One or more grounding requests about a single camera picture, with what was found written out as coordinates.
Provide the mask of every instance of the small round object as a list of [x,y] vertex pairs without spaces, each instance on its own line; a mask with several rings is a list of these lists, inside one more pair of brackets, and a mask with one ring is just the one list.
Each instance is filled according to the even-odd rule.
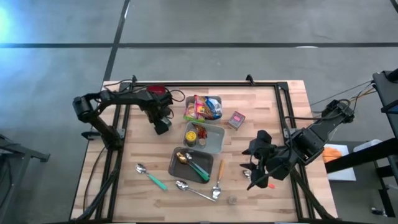
[[197,134],[194,131],[189,131],[185,134],[185,142],[189,147],[195,146],[197,143]]
[[201,148],[204,148],[206,146],[206,139],[203,138],[199,139],[198,144]]
[[228,204],[236,205],[236,202],[238,202],[238,198],[236,198],[236,196],[232,195],[228,197]]

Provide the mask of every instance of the gray concrete floor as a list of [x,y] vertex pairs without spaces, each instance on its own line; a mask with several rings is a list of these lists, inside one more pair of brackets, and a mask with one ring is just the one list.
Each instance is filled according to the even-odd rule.
[[[123,2],[0,1],[0,43],[110,43]],[[393,42],[397,25],[388,0],[133,0],[121,42]],[[110,51],[0,49],[0,133],[51,153],[48,163],[29,166],[18,222],[68,219],[87,145],[80,133],[89,128],[75,117],[72,99],[100,89]],[[398,48],[377,47],[119,49],[111,80],[133,74],[140,80],[242,80],[250,73],[257,80],[305,80],[313,103],[397,68],[396,55]],[[380,107],[377,95],[360,99],[355,122],[340,126],[333,139],[391,138]],[[341,218],[387,221],[366,212],[377,199],[332,189]]]

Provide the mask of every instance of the butcher block tabletop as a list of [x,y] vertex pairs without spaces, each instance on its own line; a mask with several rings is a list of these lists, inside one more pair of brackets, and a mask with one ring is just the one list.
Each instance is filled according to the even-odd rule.
[[[116,82],[104,82],[104,85]],[[295,116],[311,117],[310,104],[301,80],[287,81]],[[118,85],[109,86],[118,90]],[[118,191],[114,208],[114,222],[294,222],[297,216],[294,207],[292,187],[289,177],[285,180],[269,179],[275,187],[260,189],[253,187],[247,191],[249,180],[242,174],[239,165],[249,161],[249,156],[241,152],[248,148],[249,141],[256,137],[257,131],[264,129],[272,136],[272,143],[283,144],[275,90],[267,86],[228,86],[228,87],[169,87],[178,89],[186,96],[209,95],[219,96],[222,100],[223,116],[218,126],[225,129],[224,146],[221,154],[213,155],[213,171],[207,184],[185,180],[189,187],[211,197],[211,189],[216,185],[220,161],[224,159],[225,167],[220,182],[222,193],[214,203],[193,192],[179,190],[175,181],[178,177],[168,173],[172,152],[182,147],[185,127],[188,121],[183,119],[185,102],[174,101],[170,108],[174,112],[172,125],[168,132],[158,136],[154,125],[148,122],[147,116],[138,106],[131,106],[126,131],[123,161],[118,182]],[[172,92],[174,98],[182,99],[179,92]],[[284,113],[287,114],[282,93]],[[116,106],[109,106],[101,118],[112,124]],[[234,111],[246,116],[244,123],[235,131],[227,126]],[[124,106],[119,117],[119,127],[123,120]],[[296,120],[298,128],[307,127],[311,121]],[[73,204],[71,218],[83,212],[83,196],[93,164],[104,144],[101,140],[90,141],[81,171],[81,177]],[[88,189],[87,207],[98,193],[104,169],[106,150],[102,153],[96,166]],[[160,189],[146,175],[137,173],[137,163],[144,164],[147,170],[161,180],[167,191]],[[333,216],[337,216],[326,175],[322,157],[306,166],[309,186],[316,198]],[[110,190],[104,200],[103,216],[108,209]],[[236,205],[228,204],[229,196],[236,196]],[[305,199],[300,191],[300,200],[306,213]]]

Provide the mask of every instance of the orange handle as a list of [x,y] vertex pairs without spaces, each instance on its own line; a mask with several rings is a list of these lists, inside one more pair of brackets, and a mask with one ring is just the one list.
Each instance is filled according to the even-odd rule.
[[220,170],[218,171],[218,181],[220,181],[223,176],[224,165],[225,165],[225,161],[224,161],[224,159],[222,159],[221,163],[220,163]]

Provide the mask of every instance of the utensil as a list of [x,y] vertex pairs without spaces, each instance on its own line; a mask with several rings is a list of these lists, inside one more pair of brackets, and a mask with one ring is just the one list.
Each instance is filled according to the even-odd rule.
[[192,156],[189,153],[185,153],[185,157],[188,159],[188,162],[191,162],[195,167],[198,168],[198,170],[200,170],[200,172],[202,172],[202,174],[205,174],[207,176],[210,176],[209,173],[207,173],[204,169],[202,169],[198,164],[196,164],[195,162],[192,161]]
[[247,179],[251,179],[250,178],[250,176],[251,176],[251,172],[250,171],[248,171],[248,170],[242,170],[242,173],[243,173],[243,176],[245,176]]
[[220,163],[220,169],[219,169],[219,171],[218,171],[218,180],[217,180],[217,184],[216,184],[216,185],[213,187],[213,189],[211,190],[211,194],[212,194],[212,197],[213,197],[214,199],[218,199],[218,197],[219,197],[220,194],[221,194],[221,188],[220,188],[218,185],[220,184],[220,180],[221,180],[221,178],[222,178],[222,176],[223,176],[224,165],[225,165],[225,161],[224,161],[224,159],[222,159],[222,160],[221,160],[221,163]]
[[152,174],[147,172],[147,169],[142,164],[136,164],[136,170],[140,174],[146,174],[155,184],[157,184],[162,190],[167,190],[167,186],[160,180],[156,179]]
[[176,185],[176,186],[178,187],[178,189],[180,189],[180,190],[183,190],[183,191],[189,190],[189,191],[192,191],[192,192],[195,193],[195,194],[198,194],[198,195],[200,195],[200,196],[202,196],[202,197],[204,197],[204,198],[207,198],[208,200],[211,200],[212,202],[216,202],[216,200],[212,199],[211,197],[207,197],[206,195],[204,195],[204,194],[202,194],[202,193],[199,193],[199,192],[197,192],[196,190],[193,190],[193,189],[189,188],[188,184],[185,183],[185,182],[182,181],[182,180],[176,181],[176,182],[175,182],[175,185]]
[[192,167],[192,169],[195,170],[196,173],[199,174],[199,176],[200,176],[203,180],[205,180],[205,181],[209,180],[209,176],[206,175],[206,174],[204,174],[204,173],[202,173],[202,172],[200,172],[200,170],[198,170],[194,165],[192,165],[191,163],[189,163],[189,162],[188,162],[188,159],[187,159],[181,152],[176,153],[176,155],[177,155],[178,160],[179,160],[182,164],[188,164],[190,167]]

